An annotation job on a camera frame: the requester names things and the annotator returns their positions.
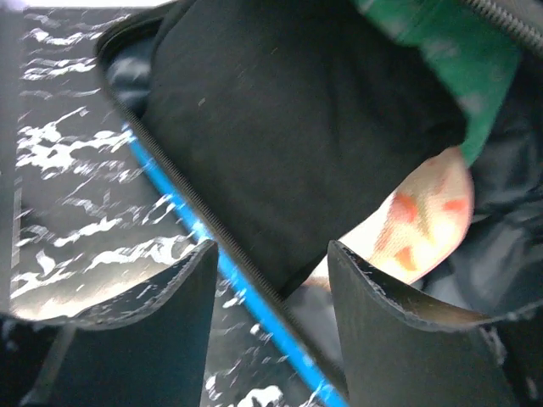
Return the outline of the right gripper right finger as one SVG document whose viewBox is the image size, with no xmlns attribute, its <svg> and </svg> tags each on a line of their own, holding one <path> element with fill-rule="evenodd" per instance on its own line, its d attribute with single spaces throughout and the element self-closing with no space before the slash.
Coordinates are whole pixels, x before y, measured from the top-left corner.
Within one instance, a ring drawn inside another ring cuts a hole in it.
<svg viewBox="0 0 543 407">
<path fill-rule="evenodd" d="M 342 243 L 328 274 L 351 406 L 539 406 L 542 303 L 497 317 L 439 301 Z"/>
</svg>

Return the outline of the black garment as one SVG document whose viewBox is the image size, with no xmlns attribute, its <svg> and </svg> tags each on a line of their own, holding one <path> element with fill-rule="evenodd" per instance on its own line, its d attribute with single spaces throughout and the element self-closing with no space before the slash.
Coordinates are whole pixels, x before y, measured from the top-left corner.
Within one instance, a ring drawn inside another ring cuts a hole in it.
<svg viewBox="0 0 543 407">
<path fill-rule="evenodd" d="M 464 137 L 419 52 L 349 1 L 183 1 L 155 40 L 143 123 L 282 295 Z"/>
</svg>

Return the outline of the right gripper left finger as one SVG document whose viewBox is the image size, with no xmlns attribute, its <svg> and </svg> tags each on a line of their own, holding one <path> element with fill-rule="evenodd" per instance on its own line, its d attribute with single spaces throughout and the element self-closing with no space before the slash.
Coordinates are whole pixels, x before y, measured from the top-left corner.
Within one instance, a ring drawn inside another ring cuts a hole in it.
<svg viewBox="0 0 543 407">
<path fill-rule="evenodd" d="M 73 317 L 2 315 L 2 405 L 199 405 L 217 262 L 208 240 Z"/>
</svg>

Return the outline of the blue fish-print suitcase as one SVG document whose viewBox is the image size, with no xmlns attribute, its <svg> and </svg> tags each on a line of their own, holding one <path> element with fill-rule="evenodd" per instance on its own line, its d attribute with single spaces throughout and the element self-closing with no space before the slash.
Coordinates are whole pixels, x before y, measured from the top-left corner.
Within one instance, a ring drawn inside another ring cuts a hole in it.
<svg viewBox="0 0 543 407">
<path fill-rule="evenodd" d="M 175 207 L 183 226 L 218 243 L 218 268 L 318 397 L 351 406 L 339 339 L 327 250 L 289 294 L 277 292 L 212 214 L 143 123 L 155 38 L 175 1 L 134 14 L 99 38 L 95 52 L 104 90 L 135 138 L 137 159 Z M 391 39 L 351 2 L 359 15 Z M 459 246 L 428 274 L 407 284 L 439 301 L 497 317 L 542 303 L 542 5 L 537 1 L 458 1 L 506 34 L 521 59 L 482 153 L 467 167 L 473 216 Z M 462 141 L 449 148 L 459 147 Z"/>
</svg>

